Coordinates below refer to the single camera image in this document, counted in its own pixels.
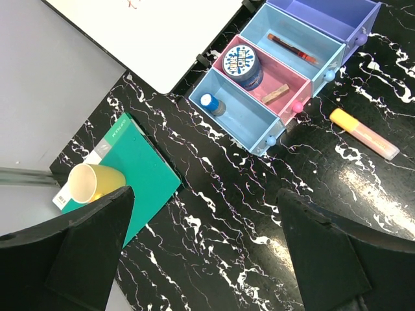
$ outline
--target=round tin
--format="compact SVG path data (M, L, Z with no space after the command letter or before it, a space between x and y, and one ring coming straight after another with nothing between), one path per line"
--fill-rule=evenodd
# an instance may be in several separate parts
M240 44L228 50L222 68L229 78L247 91L259 86L264 78L261 63L252 47Z

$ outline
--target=pink drawer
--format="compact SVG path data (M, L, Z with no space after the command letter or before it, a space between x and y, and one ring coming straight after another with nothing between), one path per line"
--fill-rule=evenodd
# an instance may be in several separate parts
M229 79L224 74L222 68L222 61L226 52L238 44L246 44L254 49L264 71L263 81L252 91L246 91ZM311 98L311 81L309 79L293 71L264 50L240 36L236 36L230 41L229 45L224 49L224 52L213 64L213 67L244 92L248 93L251 97L254 97L262 103L262 105L274 112L281 118L284 125L287 125L297 113L303 111L304 105ZM263 98L279 89L284 84L289 86L288 93L270 104L264 104Z

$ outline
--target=whiteboard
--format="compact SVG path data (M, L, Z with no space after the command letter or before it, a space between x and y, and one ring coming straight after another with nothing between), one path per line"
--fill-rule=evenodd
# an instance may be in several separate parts
M157 92L172 91L242 0L44 0Z

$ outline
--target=black clip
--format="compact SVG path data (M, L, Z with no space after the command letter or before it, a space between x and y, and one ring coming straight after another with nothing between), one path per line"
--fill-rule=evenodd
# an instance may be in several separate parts
M245 6L251 13L254 13L257 10L250 0L243 0L242 5Z
M199 63L201 63L203 66L205 66L206 68L209 68L209 67L210 67L210 63L209 63L209 61L208 61L206 58L204 58L204 57L203 57L203 55L199 54L199 55L196 57L196 60L197 60Z

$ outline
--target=highlighter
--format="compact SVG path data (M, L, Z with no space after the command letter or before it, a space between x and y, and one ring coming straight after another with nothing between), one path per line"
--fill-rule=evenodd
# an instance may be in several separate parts
M389 143L385 138L381 137L340 108L337 108L331 113L330 120L340 126L343 130L346 130L356 139L360 140L374 152L383 156L386 160L391 161L399 153L399 149L396 146Z

